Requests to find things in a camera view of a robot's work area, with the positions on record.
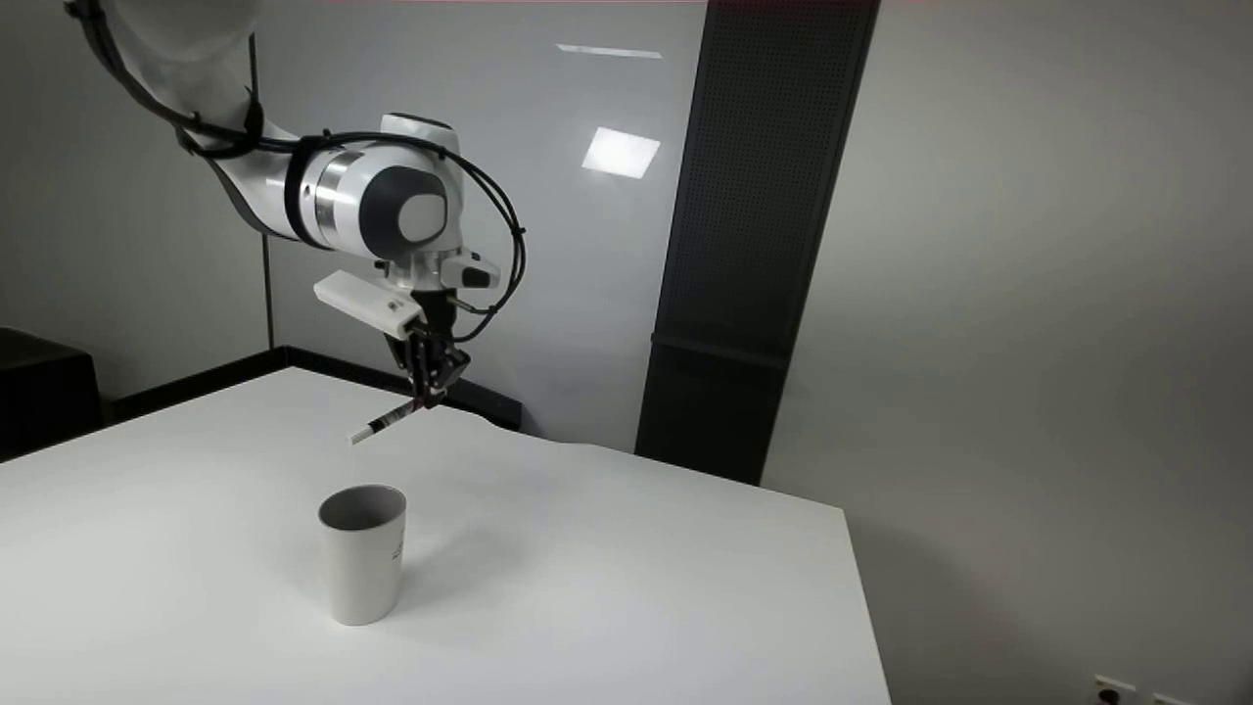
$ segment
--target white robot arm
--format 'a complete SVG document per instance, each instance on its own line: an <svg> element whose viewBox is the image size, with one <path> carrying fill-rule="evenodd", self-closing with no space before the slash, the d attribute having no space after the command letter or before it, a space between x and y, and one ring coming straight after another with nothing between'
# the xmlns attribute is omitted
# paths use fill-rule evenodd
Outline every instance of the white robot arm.
<svg viewBox="0 0 1253 705"><path fill-rule="evenodd" d="M515 297L526 275L516 211L498 181L458 152L449 125L387 113L376 134L293 137L265 121L256 91L224 65L251 34L264 0L72 0L102 65L184 150L199 152L241 215L265 233L372 258L381 283L332 275L315 292L381 330L431 408L462 377L472 340ZM498 306L474 310L458 289L487 289L498 271L462 248L462 181L474 181L515 233L515 267Z"/></svg>

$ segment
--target white table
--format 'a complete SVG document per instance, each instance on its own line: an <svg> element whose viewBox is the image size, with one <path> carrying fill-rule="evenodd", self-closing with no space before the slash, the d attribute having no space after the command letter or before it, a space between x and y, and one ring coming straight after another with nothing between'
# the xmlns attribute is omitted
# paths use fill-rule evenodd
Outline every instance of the white table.
<svg viewBox="0 0 1253 705"><path fill-rule="evenodd" d="M0 702L885 705L840 510L276 372L0 467ZM410 496L408 594L338 628L315 510Z"/></svg>

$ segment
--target cup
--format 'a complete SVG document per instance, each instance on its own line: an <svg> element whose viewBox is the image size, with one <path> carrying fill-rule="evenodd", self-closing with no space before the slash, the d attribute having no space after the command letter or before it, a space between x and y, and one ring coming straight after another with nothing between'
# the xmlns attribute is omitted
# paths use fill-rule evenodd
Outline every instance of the cup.
<svg viewBox="0 0 1253 705"><path fill-rule="evenodd" d="M408 500L392 484L351 484L323 500L323 588L328 613L361 628L400 598Z"/></svg>

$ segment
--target white paper cup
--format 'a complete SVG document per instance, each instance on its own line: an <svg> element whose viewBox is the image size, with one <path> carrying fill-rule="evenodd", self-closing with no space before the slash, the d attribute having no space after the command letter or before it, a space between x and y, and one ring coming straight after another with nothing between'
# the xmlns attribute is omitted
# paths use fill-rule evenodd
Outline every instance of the white paper cup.
<svg viewBox="0 0 1253 705"><path fill-rule="evenodd" d="M400 598L404 494L351 484L323 500L323 592L328 613L361 628L384 618Z"/></svg>

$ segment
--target white wall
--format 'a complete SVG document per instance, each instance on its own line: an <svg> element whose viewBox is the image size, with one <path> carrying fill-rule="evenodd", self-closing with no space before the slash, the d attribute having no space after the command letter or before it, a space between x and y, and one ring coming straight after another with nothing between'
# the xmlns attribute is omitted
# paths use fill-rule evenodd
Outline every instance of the white wall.
<svg viewBox="0 0 1253 705"><path fill-rule="evenodd" d="M0 323L93 351L106 396L265 349L264 248L55 0L0 3Z"/></svg>
<svg viewBox="0 0 1253 705"><path fill-rule="evenodd" d="M900 705L1253 702L1251 69L1251 0L885 0L767 484Z"/></svg>
<svg viewBox="0 0 1253 705"><path fill-rule="evenodd" d="M278 121L361 128L384 109L431 113L516 198L533 271L472 346L472 378L516 396L547 440L636 447L700 18L706 3L276 0L265 10L264 73ZM568 54L556 43L663 57ZM596 125L658 137L654 172L585 172ZM509 261L483 198L462 224L474 248ZM381 335L308 292L345 261L276 250L278 340L392 366Z"/></svg>

